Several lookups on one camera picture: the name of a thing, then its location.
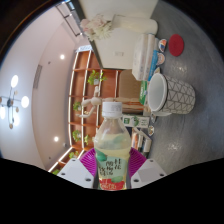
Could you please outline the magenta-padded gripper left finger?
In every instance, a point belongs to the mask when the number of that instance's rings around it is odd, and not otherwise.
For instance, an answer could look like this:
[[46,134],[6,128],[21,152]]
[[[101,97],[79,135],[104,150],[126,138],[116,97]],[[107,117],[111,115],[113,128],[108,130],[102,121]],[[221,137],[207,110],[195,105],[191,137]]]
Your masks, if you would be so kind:
[[58,176],[81,187],[92,189],[96,174],[95,150],[91,149],[79,159],[70,159]]

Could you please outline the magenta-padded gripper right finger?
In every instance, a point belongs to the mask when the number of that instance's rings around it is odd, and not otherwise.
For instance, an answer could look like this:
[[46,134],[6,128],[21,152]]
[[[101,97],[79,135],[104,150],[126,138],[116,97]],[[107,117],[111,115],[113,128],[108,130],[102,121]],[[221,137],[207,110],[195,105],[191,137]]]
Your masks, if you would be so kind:
[[147,159],[134,148],[130,150],[128,162],[130,189],[143,187],[165,176],[165,171],[154,159]]

